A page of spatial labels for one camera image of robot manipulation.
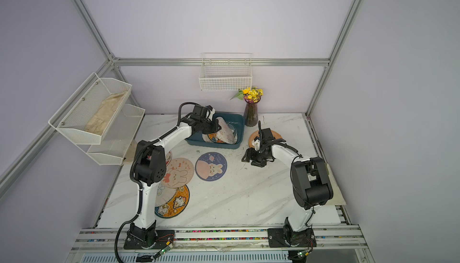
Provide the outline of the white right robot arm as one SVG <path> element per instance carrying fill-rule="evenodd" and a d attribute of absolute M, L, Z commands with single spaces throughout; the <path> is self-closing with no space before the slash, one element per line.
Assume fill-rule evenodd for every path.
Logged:
<path fill-rule="evenodd" d="M 325 161 L 320 157 L 306 159 L 282 138 L 276 139 L 269 128 L 259 128 L 241 159 L 263 168 L 268 162 L 280 161 L 288 167 L 292 192 L 299 209 L 285 219 L 282 228 L 268 229 L 270 247 L 315 247 L 312 220 L 334 191 Z"/>

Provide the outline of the white two-tier mesh shelf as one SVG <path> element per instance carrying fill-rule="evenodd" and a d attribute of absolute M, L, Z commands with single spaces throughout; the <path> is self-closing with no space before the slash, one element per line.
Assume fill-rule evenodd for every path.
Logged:
<path fill-rule="evenodd" d="M 122 165 L 145 115 L 131 94 L 131 84 L 93 73 L 49 125 L 98 165 Z"/>

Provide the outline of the blue bears large coaster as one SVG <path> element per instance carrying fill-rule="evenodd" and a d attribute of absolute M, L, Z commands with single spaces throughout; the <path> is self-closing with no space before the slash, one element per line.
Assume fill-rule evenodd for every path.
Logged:
<path fill-rule="evenodd" d="M 204 140 L 206 143 L 226 144 L 225 141 L 223 141 L 223 140 L 220 139 L 218 133 L 214 133 L 214 134 L 203 134 L 203 135 L 202 135 L 202 138 L 203 138 L 203 140 Z"/>

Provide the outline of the orange round coaster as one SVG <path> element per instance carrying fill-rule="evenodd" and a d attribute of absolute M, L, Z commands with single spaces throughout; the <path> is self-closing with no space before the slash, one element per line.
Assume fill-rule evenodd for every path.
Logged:
<path fill-rule="evenodd" d="M 253 142 L 254 142 L 255 138 L 258 136 L 258 134 L 259 134 L 259 132 L 258 132 L 258 131 L 255 131 L 255 132 L 253 132 L 253 133 L 251 134 L 251 136 L 249 137 L 248 146 L 249 146 L 250 148 L 254 148 Z M 282 138 L 282 136 L 281 136 L 279 133 L 277 133 L 276 131 L 272 131 L 272 135 L 273 135 L 273 137 L 274 137 L 275 139 L 280 139 L 280 138 Z"/>

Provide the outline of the teal storage box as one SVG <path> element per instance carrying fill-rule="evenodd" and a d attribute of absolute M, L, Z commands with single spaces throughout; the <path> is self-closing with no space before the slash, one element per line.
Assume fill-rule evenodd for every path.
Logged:
<path fill-rule="evenodd" d="M 220 122 L 224 121 L 226 127 L 223 131 L 214 134 L 202 134 L 198 132 L 186 139 L 192 146 L 201 146 L 218 149 L 238 149 L 243 141 L 244 118 L 241 114 L 235 113 L 216 113 L 214 118 L 221 117 Z"/>

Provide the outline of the purple planet round coaster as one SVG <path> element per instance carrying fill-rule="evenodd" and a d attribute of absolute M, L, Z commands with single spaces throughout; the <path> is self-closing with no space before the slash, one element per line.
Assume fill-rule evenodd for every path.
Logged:
<path fill-rule="evenodd" d="M 203 181 L 217 181 L 228 169 L 224 155 L 218 152 L 208 152 L 201 155 L 195 163 L 195 173 Z"/>

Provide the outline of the white butterfly pale coaster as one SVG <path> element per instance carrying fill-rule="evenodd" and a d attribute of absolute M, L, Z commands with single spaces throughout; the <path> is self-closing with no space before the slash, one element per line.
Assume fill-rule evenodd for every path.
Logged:
<path fill-rule="evenodd" d="M 163 184 L 159 184 L 157 188 L 155 206 L 159 207 L 168 203 L 175 195 L 176 188 L 169 188 Z"/>

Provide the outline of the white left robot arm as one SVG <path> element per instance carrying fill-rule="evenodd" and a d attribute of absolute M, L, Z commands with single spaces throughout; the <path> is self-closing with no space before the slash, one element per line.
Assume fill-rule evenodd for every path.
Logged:
<path fill-rule="evenodd" d="M 155 193 L 167 172 L 166 155 L 176 145 L 201 132 L 212 134 L 221 130 L 215 109 L 194 102 L 182 103 L 178 109 L 176 125 L 152 141 L 142 140 L 137 144 L 129 178 L 138 187 L 137 209 L 132 219 L 121 225 L 129 225 L 128 237 L 145 245 L 156 241 L 155 215 L 149 215 L 150 205 L 155 203 Z"/>

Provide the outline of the beige cloth in shelf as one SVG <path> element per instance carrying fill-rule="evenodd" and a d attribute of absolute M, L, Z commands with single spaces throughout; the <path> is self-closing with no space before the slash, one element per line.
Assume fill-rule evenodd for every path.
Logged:
<path fill-rule="evenodd" d="M 86 124 L 84 131 L 91 134 L 103 135 L 126 93 L 111 94 L 102 101 L 97 112 Z"/>

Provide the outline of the glass vase with flowers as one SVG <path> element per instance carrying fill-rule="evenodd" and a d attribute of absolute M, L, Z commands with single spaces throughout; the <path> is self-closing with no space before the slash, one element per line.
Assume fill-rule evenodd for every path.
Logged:
<path fill-rule="evenodd" d="M 258 103 L 264 95 L 263 89 L 252 87 L 247 89 L 239 89 L 232 97 L 240 99 L 246 103 L 244 111 L 244 122 L 248 127 L 253 127 L 258 124 Z"/>

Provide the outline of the white butterfly round coaster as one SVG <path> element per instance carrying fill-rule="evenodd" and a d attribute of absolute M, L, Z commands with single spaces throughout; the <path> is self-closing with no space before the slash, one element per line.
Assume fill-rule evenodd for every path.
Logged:
<path fill-rule="evenodd" d="M 235 144 L 237 142 L 236 135 L 230 125 L 222 117 L 217 118 L 221 129 L 217 132 L 221 140 L 225 141 L 226 144 Z"/>

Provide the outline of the yellow cat round coaster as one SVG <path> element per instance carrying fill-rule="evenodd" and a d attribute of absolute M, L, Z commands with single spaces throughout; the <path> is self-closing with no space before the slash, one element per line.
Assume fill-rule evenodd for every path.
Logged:
<path fill-rule="evenodd" d="M 163 219 L 178 216 L 187 207 L 190 200 L 190 191 L 187 185 L 176 188 L 174 197 L 166 204 L 155 206 L 155 215 Z"/>

